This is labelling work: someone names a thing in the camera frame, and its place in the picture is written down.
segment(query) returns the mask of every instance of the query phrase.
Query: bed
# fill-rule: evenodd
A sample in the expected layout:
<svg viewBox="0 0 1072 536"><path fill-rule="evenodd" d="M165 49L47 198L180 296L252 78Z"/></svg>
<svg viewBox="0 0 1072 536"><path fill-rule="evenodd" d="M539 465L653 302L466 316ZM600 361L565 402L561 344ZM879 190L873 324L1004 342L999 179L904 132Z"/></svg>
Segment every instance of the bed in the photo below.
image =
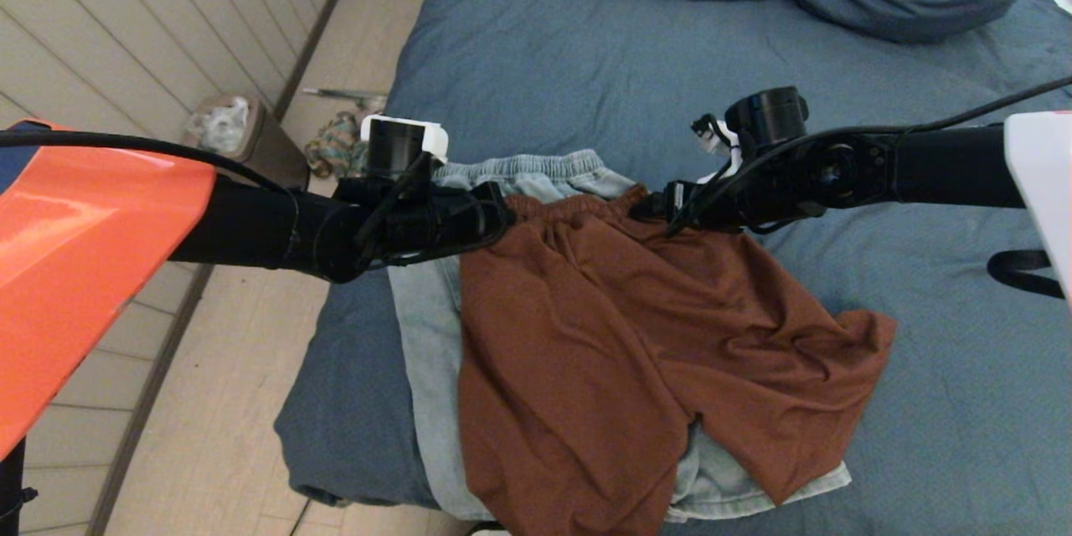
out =
<svg viewBox="0 0 1072 536"><path fill-rule="evenodd" d="M1052 0L1015 0L926 44L863 35L791 0L426 0L387 114L440 121L453 162L592 148L659 189L713 170L688 125L746 94L799 87L813 132L929 121L1067 75L1069 40L1072 17ZM982 123L1070 98L1056 90ZM985 270L996 252L1040 247L1026 212L882 205L761 241L831 312L898 319L846 458L853 483L664 533L1070 533L1067 307ZM436 506L396 310L386 271L333 285L276 426L297 490Z"/></svg>

